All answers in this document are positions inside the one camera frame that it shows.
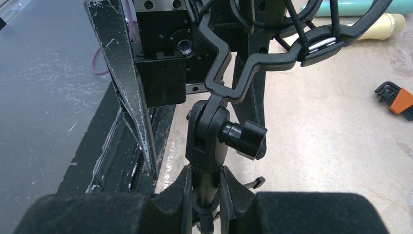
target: black plastic mount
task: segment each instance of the black plastic mount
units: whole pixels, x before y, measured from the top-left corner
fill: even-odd
[[[211,30],[213,18],[211,17],[211,12],[207,12],[201,20],[199,30],[206,41],[209,42],[210,46],[216,50],[217,57],[205,79],[205,87],[211,93],[220,95],[232,103],[242,102],[256,72],[285,71],[293,68],[296,61],[300,61],[302,66],[308,66],[335,55],[343,46],[351,45],[355,40],[357,40],[358,37],[365,33],[367,29],[369,29],[370,26],[372,26],[374,22],[384,13],[391,2],[392,0],[373,1],[372,6],[367,13],[354,25],[340,25],[340,38],[336,39],[336,43],[334,45],[318,50],[314,54],[303,54],[303,52],[305,52],[308,48],[303,48],[299,39],[291,46],[287,53],[252,54],[245,63],[245,67],[242,71],[240,80],[238,81],[238,85],[233,89],[225,87],[217,82],[218,79],[222,77],[229,65],[229,62],[231,61],[231,53],[228,44],[216,36],[216,34],[214,34]],[[317,12],[315,8],[317,6],[319,7],[320,4],[321,0],[310,0],[307,7],[299,13],[299,16],[302,14],[300,22],[302,24],[307,24],[307,22],[311,20]],[[234,12],[237,12],[236,6],[233,6],[232,9]],[[286,29],[286,31],[292,31],[292,33],[295,33],[292,29]],[[320,42],[333,36],[332,26],[325,25],[312,28],[305,33],[305,36],[310,44]]]
[[[221,98],[212,95],[208,101],[215,104],[210,107],[218,107],[215,112],[208,112],[207,101],[199,101],[188,114],[185,154],[192,169],[192,186],[196,193],[197,204],[203,208],[209,208],[214,204],[220,186],[220,169],[228,146],[253,160],[267,132],[264,127],[250,121],[244,125],[230,122],[229,111],[223,106]],[[211,116],[210,121],[203,122],[202,117],[208,120],[209,116]]]

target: metal bolt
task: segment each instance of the metal bolt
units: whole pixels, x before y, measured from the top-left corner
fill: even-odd
[[[145,6],[146,9],[150,10],[150,9],[153,8],[153,3],[151,1],[146,1],[144,3],[144,6]]]
[[[179,0],[175,0],[172,3],[173,8],[178,9],[179,7],[181,7],[181,1]]]
[[[176,39],[175,38],[170,37],[169,39],[170,39],[170,42],[172,42],[172,44],[176,44]]]

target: white paint scratch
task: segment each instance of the white paint scratch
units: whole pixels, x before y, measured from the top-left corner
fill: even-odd
[[[92,172],[93,176],[92,176],[91,182],[88,185],[88,188],[85,191],[86,194],[89,194],[96,187],[96,185],[93,184],[93,180],[96,177],[96,174],[100,169],[100,166],[102,165],[103,157],[106,154],[106,149],[108,148],[108,146],[111,142],[113,133],[114,133],[115,128],[116,128],[117,119],[120,117],[121,113],[122,113],[122,110],[119,109],[119,111],[117,112],[116,119],[113,122],[111,129],[109,130],[108,136],[106,137],[105,143],[102,146],[102,154],[96,160],[96,164],[94,165],[93,172]]]
[[[88,6],[90,7],[90,6],[102,6],[102,2],[103,2],[104,0],[90,0],[90,1],[88,1]]]
[[[108,1],[109,5],[115,10],[116,13],[122,14],[118,9],[115,8],[115,6],[112,5],[111,1]]]
[[[99,185],[94,184],[91,188],[91,191],[93,191],[93,189],[95,189],[96,187],[100,187]]]
[[[109,41],[109,43],[106,44],[106,47],[108,47],[115,39],[111,39],[111,41]]]
[[[34,159],[35,159],[36,163],[37,163],[37,164],[38,164],[38,166],[39,166],[39,169],[40,169],[41,175],[43,176],[43,179],[44,179],[44,182],[45,182],[45,183],[46,183],[46,185],[47,185],[47,188],[49,188],[50,193],[53,193],[53,192],[52,192],[52,189],[50,188],[49,183],[48,183],[48,182],[47,182],[47,180],[46,180],[46,177],[44,176],[43,170],[40,168],[40,164],[39,164],[39,162],[38,162],[38,158],[36,157],[35,152],[32,150],[32,147],[30,147],[30,145],[29,145],[29,144],[27,144],[27,146],[29,146],[29,149],[30,149],[30,151],[32,152],[32,158],[34,158]]]
[[[26,176],[27,171],[29,170],[30,165],[32,164],[33,157],[30,158],[29,165],[27,165],[26,171],[24,172],[24,176]]]
[[[137,166],[138,166],[138,163],[135,163],[135,167],[133,168],[131,177],[133,177],[133,175],[135,175],[136,167],[137,167]]]
[[[76,122],[73,124],[73,126],[67,130],[67,132],[70,132],[70,131],[76,126],[76,123],[77,123],[77,120],[76,120]]]

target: tightening knob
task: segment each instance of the tightening knob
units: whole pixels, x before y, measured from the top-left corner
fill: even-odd
[[[237,153],[254,160],[260,149],[267,129],[249,120],[244,125],[227,122],[224,124],[220,142],[237,150]]]

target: circular hole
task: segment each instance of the circular hole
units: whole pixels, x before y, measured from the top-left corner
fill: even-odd
[[[187,50],[191,48],[191,44],[188,40],[182,40],[179,42],[179,47],[181,48],[181,50]]]
[[[260,52],[261,54],[267,54],[267,53],[268,53],[268,49],[267,49],[266,47],[261,47],[260,50],[259,50],[259,52]]]
[[[172,3],[173,8],[178,9],[179,7],[181,7],[181,1],[179,0],[175,0]]]
[[[144,3],[144,6],[145,6],[146,9],[150,10],[150,9],[153,8],[153,3],[151,1],[146,1]]]
[[[265,11],[265,1],[262,1],[262,2],[260,3],[260,11],[261,11],[261,12],[264,12],[264,11]]]

